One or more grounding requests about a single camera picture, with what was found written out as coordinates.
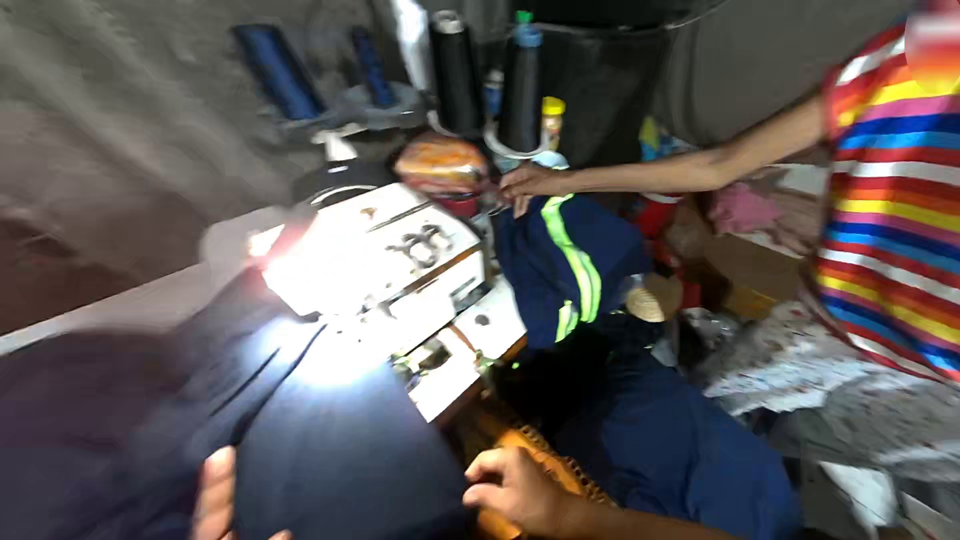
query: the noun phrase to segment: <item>cardboard box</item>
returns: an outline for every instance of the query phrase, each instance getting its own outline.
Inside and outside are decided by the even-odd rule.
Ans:
[[[779,302],[793,300],[804,261],[725,234],[704,250],[709,266],[728,283],[720,307],[745,319],[762,319]]]

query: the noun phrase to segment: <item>plastic bottle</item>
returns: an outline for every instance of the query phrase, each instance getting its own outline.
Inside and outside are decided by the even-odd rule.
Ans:
[[[564,126],[566,103],[556,97],[543,98],[543,128],[550,138],[550,150],[554,152],[560,146],[560,129]]]

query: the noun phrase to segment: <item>hand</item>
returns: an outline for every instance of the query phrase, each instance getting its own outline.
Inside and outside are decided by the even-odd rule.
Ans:
[[[530,207],[533,195],[566,195],[577,191],[573,171],[558,171],[526,163],[504,175],[500,194],[514,202],[514,217],[520,217]]]
[[[484,481],[499,477],[499,485]],[[556,536],[567,508],[576,499],[550,478],[523,448],[501,448],[478,455],[467,468],[473,485],[464,504],[499,512],[527,534]]]
[[[231,446],[214,452],[200,473],[200,495],[193,514],[192,540],[233,540],[229,530],[233,519],[233,493],[236,485],[236,451]],[[270,540],[291,540],[289,530],[278,532]]]

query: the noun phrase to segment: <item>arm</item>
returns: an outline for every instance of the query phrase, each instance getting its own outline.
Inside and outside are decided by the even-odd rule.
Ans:
[[[663,160],[579,171],[524,167],[505,176],[502,189],[508,198],[584,191],[710,191],[816,144],[826,134],[823,106],[818,95],[729,143]]]
[[[482,481],[499,477],[498,484]],[[728,534],[654,514],[621,510],[564,491],[521,448],[484,452],[467,469],[464,504],[497,511],[524,532],[557,540],[731,540]]]

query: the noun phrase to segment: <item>yellow bottle cap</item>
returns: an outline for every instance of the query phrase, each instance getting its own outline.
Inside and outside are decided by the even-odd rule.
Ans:
[[[566,110],[564,100],[557,97],[546,96],[543,98],[543,114],[548,116],[559,116]]]

